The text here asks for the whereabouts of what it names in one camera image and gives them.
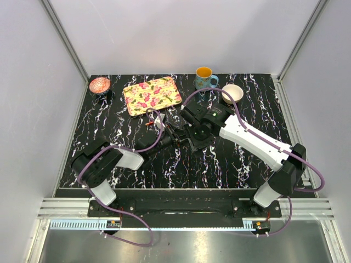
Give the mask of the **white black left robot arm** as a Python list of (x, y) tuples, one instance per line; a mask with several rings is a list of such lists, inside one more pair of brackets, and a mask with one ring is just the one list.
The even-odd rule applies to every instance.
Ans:
[(141, 136), (133, 150), (97, 139), (77, 154), (71, 168), (77, 175), (77, 181), (101, 201), (100, 211), (106, 216), (114, 216), (119, 204), (107, 180), (112, 170), (126, 168), (137, 171), (160, 150), (183, 142), (191, 143), (191, 128), (189, 124), (182, 128), (164, 125), (160, 135), (146, 133)]

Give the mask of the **black remote control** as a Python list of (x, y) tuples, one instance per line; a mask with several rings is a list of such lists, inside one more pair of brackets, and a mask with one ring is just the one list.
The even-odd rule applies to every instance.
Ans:
[(190, 145), (190, 150), (191, 150), (191, 154), (195, 157), (199, 157), (202, 155), (202, 151), (204, 149), (206, 149), (207, 147), (209, 147), (209, 145), (211, 145), (212, 140), (202, 140), (202, 141), (191, 141), (189, 142)]

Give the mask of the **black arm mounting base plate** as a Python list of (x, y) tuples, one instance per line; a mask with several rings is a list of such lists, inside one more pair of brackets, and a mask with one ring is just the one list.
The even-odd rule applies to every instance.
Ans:
[(125, 211), (122, 219), (137, 215), (144, 221), (165, 215), (199, 218), (212, 215), (216, 218), (280, 219), (281, 208), (273, 201), (262, 208), (253, 201), (255, 190), (240, 189), (118, 189), (115, 209)]

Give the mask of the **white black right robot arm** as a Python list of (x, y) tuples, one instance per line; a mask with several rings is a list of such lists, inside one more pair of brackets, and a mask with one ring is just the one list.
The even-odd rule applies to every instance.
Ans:
[(187, 104), (181, 107), (180, 115), (191, 125), (195, 140), (204, 141), (215, 136), (234, 142), (274, 171), (254, 194), (249, 204), (252, 215), (263, 216), (274, 200), (294, 192), (305, 171), (304, 146), (276, 141), (249, 124), (240, 123), (235, 112), (223, 104), (215, 104), (209, 110), (198, 104)]

